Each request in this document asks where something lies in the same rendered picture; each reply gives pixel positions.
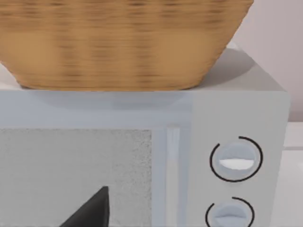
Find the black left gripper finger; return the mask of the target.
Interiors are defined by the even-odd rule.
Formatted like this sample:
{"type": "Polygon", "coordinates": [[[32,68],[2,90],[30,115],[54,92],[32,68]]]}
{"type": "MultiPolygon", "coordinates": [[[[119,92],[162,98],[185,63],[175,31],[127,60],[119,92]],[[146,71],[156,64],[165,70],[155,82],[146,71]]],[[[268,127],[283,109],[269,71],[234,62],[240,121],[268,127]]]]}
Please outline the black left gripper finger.
{"type": "Polygon", "coordinates": [[[109,227],[109,187],[103,186],[59,227],[109,227]]]}

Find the pale microwave door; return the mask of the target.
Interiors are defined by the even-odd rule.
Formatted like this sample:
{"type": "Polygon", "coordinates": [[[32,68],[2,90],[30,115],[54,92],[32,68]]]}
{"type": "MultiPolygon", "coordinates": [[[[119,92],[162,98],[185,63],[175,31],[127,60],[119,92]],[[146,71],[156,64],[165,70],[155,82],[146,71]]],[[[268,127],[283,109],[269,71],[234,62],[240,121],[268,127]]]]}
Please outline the pale microwave door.
{"type": "Polygon", "coordinates": [[[188,146],[192,95],[0,91],[0,227],[59,227],[101,187],[110,224],[166,226],[167,128],[188,146]]]}

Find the pale microwave knob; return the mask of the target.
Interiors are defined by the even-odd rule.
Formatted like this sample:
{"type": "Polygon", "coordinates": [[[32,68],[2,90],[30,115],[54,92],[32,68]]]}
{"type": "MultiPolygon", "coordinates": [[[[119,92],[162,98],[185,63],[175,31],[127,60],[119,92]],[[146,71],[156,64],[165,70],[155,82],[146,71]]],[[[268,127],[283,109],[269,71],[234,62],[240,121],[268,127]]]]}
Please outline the pale microwave knob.
{"type": "Polygon", "coordinates": [[[244,141],[220,146],[214,153],[214,168],[226,179],[242,179],[254,172],[258,165],[258,151],[244,141]]]}
{"type": "Polygon", "coordinates": [[[215,227],[247,227],[250,214],[239,202],[219,204],[212,212],[212,223],[215,227]]]}

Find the woven wicker basket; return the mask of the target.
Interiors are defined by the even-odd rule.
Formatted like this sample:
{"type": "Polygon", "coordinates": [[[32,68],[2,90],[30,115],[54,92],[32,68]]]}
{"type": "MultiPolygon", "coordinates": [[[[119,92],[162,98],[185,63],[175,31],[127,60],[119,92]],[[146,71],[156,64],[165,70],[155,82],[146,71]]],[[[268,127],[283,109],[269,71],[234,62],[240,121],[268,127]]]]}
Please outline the woven wicker basket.
{"type": "Polygon", "coordinates": [[[198,86],[254,0],[0,0],[0,63],[22,87],[198,86]]]}

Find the pale microwave oven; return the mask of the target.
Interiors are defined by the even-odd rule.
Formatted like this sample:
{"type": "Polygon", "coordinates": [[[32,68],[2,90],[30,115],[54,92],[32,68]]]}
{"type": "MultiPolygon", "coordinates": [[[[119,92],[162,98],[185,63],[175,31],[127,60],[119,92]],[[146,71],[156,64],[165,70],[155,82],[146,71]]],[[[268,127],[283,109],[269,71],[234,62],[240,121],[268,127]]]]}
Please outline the pale microwave oven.
{"type": "MultiPolygon", "coordinates": [[[[21,88],[0,65],[1,90],[21,88]]],[[[290,105],[289,95],[245,52],[229,46],[192,97],[188,146],[179,150],[177,227],[215,227],[219,204],[239,202],[247,227],[269,227],[290,105]],[[232,180],[214,168],[215,151],[244,141],[258,151],[249,176],[232,180]]]]}

